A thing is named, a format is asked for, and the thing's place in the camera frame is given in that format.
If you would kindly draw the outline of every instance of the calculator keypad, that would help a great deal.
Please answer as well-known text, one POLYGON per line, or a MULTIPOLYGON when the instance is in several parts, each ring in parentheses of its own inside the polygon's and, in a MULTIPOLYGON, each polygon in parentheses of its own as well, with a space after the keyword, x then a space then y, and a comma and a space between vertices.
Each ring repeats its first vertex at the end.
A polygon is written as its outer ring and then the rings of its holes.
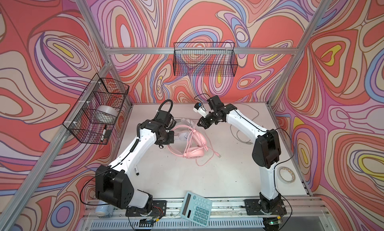
POLYGON ((206 227, 209 220, 210 210, 212 208, 212 201, 194 194, 191 195, 192 197, 188 205, 191 213, 188 217, 183 217, 206 227))

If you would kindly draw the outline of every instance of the tape roll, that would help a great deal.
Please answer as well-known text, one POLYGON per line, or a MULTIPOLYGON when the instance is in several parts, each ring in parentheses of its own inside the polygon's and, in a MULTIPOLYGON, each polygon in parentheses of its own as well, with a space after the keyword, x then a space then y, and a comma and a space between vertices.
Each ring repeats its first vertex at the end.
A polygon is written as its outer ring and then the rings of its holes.
POLYGON ((116 111, 116 109, 114 109, 111 106, 107 106, 107 105, 100 105, 100 106, 98 106, 97 110, 99 110, 101 112, 97 113, 96 118, 100 122, 106 123, 106 124, 111 122, 111 116, 109 116, 109 115, 112 115, 115 117, 117 117, 117 115, 118 115, 118 112, 116 111))
POLYGON ((286 184, 293 183, 296 180, 295 173, 288 167, 280 167, 277 169, 277 176, 280 181, 286 184))

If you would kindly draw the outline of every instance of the headphone ear cup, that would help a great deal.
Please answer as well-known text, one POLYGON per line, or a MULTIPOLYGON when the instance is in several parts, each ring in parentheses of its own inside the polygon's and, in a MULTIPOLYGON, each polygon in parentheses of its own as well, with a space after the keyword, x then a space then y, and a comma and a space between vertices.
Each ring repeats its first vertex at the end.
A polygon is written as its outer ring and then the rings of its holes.
POLYGON ((204 156, 204 148, 192 147, 186 153, 186 158, 201 158, 204 156))
POLYGON ((196 143, 196 145, 199 147, 204 147, 207 144, 205 137, 199 131, 195 131, 193 133, 192 139, 196 143))

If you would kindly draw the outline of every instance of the calculator display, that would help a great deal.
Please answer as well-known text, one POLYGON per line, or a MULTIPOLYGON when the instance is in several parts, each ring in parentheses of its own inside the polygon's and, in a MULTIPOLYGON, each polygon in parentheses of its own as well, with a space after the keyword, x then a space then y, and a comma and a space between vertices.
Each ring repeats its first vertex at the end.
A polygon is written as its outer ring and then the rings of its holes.
POLYGON ((187 201, 185 202, 184 209, 183 209, 183 215, 187 213, 188 205, 189 205, 189 200, 191 199, 191 195, 188 194, 187 201))

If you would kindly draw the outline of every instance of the black cable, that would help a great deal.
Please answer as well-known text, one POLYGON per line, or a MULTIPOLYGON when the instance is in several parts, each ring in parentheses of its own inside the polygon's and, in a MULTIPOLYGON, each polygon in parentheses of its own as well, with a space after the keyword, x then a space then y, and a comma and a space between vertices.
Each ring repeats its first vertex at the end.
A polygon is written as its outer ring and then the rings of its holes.
POLYGON ((89 204, 89 203, 85 203, 85 202, 81 199, 81 194, 83 193, 84 188, 87 186, 87 184, 88 184, 92 179, 96 178, 96 177, 99 176, 100 174, 103 174, 103 173, 105 173, 105 172, 110 171, 111 169, 113 169, 114 167, 118 166, 119 164, 120 164, 120 163, 116 164, 115 166, 111 167, 110 169, 107 169, 107 170, 104 171, 104 172, 99 173, 98 175, 95 175, 93 178, 91 178, 90 180, 88 180, 88 182, 86 182, 86 183, 84 184, 83 188, 82 188, 81 191, 80 191, 80 202, 81 202, 82 204, 90 205, 90 206, 102 206, 102 205, 92 205, 92 204, 89 204))
POLYGON ((201 104, 201 108, 202 108, 203 111, 205 112, 205 111, 207 111, 207 110, 205 109, 204 104, 203 104, 199 99, 197 99, 198 96, 203 95, 203 94, 205 94, 205 95, 207 95, 209 98, 211 98, 211 96, 210 96, 209 94, 207 94, 207 93, 201 93, 201 94, 196 95, 196 96, 194 97, 194 99, 195 99, 196 101, 198 101, 198 102, 201 104))
POLYGON ((289 215, 289 217, 288 217, 288 219, 285 221, 285 223, 281 226, 281 228, 279 228, 277 231, 279 231, 279 230, 281 230, 283 227, 284 227, 284 225, 288 222, 288 220, 290 219, 290 217, 292 216, 292 206, 291 206, 291 204, 289 203, 289 201, 283 196, 283 195, 281 195, 284 199, 285 199, 285 201, 287 201, 288 202, 288 204, 289 204, 289 207, 291 208, 291 213, 290 213, 290 215, 289 215))
MULTIPOLYGON (((243 104, 243 103, 240 103, 240 104, 245 105, 245 106, 248 106, 249 108, 251 108, 251 109, 253 109, 253 110, 255 110, 255 111, 257 112, 256 117, 252 118, 251 121, 253 121, 255 118, 257 118, 257 117, 260 115, 259 111, 257 111, 256 109, 252 108, 251 106, 249 106, 249 105, 247 105, 247 104, 243 104)), ((239 138, 238 133, 240 132, 240 130, 238 130, 238 131, 236 132, 236 137, 235 137, 235 135, 233 134, 233 131, 232 131, 232 126, 233 126, 232 124, 229 126, 229 130, 231 131, 232 136, 233 136, 237 141, 242 142, 242 143, 245 143, 245 144, 248 144, 248 145, 253 144, 253 142, 251 142, 251 140, 249 140, 249 141, 246 142, 246 141, 243 141, 243 140, 241 140, 241 139, 239 138)))
POLYGON ((260 211, 261 210, 261 208, 260 209, 254 209, 254 208, 250 208, 250 207, 247 207, 247 206, 240 206, 240 208, 245 208, 245 209, 249 209, 249 210, 252 210, 252 211, 260 211))
POLYGON ((140 141, 140 126, 141 126, 141 123, 137 124, 137 128, 136 128, 137 139, 136 139, 135 143, 132 145, 131 150, 129 151, 129 153, 127 153, 127 155, 126 155, 121 161, 119 161, 118 164, 116 164, 115 166, 111 167, 110 169, 107 169, 107 170, 104 171, 104 172, 99 173, 98 175, 95 175, 93 178, 91 178, 90 180, 88 180, 88 182, 86 182, 86 183, 84 184, 83 188, 82 188, 81 191, 80 191, 80 202, 81 202, 82 204, 90 205, 90 206, 102 206, 102 205, 92 205, 92 204, 89 204, 89 203, 85 203, 85 202, 81 199, 81 195, 82 195, 82 193, 83 193, 83 190, 84 190, 84 188, 87 186, 87 184, 89 184, 89 182, 90 182, 92 179, 96 178, 96 177, 99 176, 100 174, 103 174, 103 173, 105 173, 105 172, 108 172, 108 171, 112 170, 114 167, 117 167, 119 164, 121 164, 121 162, 122 162, 126 157, 128 157, 128 155, 129 155, 131 152, 133 152, 133 150, 136 148, 137 144, 138 144, 139 141, 140 141))
POLYGON ((161 108, 163 107, 163 105, 164 105, 165 103, 167 103, 167 102, 170 102, 170 107, 169 107, 169 110, 168 110, 168 113, 170 113, 170 111, 172 110, 172 107, 173 107, 173 101, 172 101, 171 99, 167 99, 167 100, 165 100, 164 102, 162 102, 162 103, 160 104, 160 107, 159 107, 158 111, 160 111, 161 108))
POLYGON ((207 93, 201 93, 201 94, 196 95, 196 96, 194 97, 194 99, 197 100, 197 101, 200 101, 199 99, 197 99, 197 97, 200 96, 200 95, 203 95, 203 94, 207 95, 208 97, 211 97, 211 96, 210 96, 209 94, 207 94, 207 93))
MULTIPOLYGON (((293 145, 293 148, 295 148, 295 145, 293 144, 293 141, 292 141, 291 137, 289 136, 289 134, 287 133, 287 131, 285 131, 283 128, 276 128, 276 130, 277 130, 277 129, 282 129, 282 130, 288 135, 289 140, 291 141, 291 143, 292 143, 292 145, 293 145)), ((273 184, 275 185, 275 190, 276 190, 276 192, 277 192, 278 194, 281 195, 281 197, 283 197, 283 198, 285 199, 285 201, 288 202, 289 207, 291 208, 291 213, 290 213, 288 219, 287 219, 287 220, 285 221, 285 223, 281 226, 281 228, 279 228, 277 231, 281 230, 281 229, 284 227, 284 225, 288 222, 288 220, 289 220, 290 217, 292 216, 293 211, 292 211, 292 206, 291 206, 291 204, 289 203, 289 201, 288 201, 288 200, 287 200, 287 199, 286 199, 286 198, 285 198, 285 197, 284 197, 284 196, 277 190, 277 188, 276 188, 276 172, 275 172, 275 169, 276 169, 277 165, 290 161, 290 160, 294 157, 294 155, 295 155, 295 150, 293 150, 293 154, 292 154, 292 156, 291 156, 290 158, 288 158, 287 160, 285 160, 285 161, 283 161, 283 162, 277 163, 277 164, 275 165, 275 167, 273 167, 273 184)))
POLYGON ((172 123, 166 128, 166 130, 171 130, 172 128, 174 128, 176 126, 176 121, 173 118, 173 115, 171 115, 171 118, 172 118, 172 123))
POLYGON ((237 113, 237 115, 239 115, 239 116, 240 116, 241 118, 243 118, 245 121, 247 121, 247 122, 250 123, 252 126, 254 126, 255 128, 257 128, 259 131, 261 131, 261 132, 265 132, 265 133, 269 133, 269 132, 267 132, 267 131, 262 131, 260 128, 256 127, 253 123, 249 122, 248 119, 247 119, 247 118, 244 118, 242 115, 240 115, 240 114, 236 111, 236 109, 234 109, 234 111, 237 113))
POLYGON ((131 228, 132 228, 134 231, 136 231, 136 229, 132 226, 131 221, 129 220, 129 216, 128 216, 128 221, 129 221, 129 225, 131 226, 131 228))

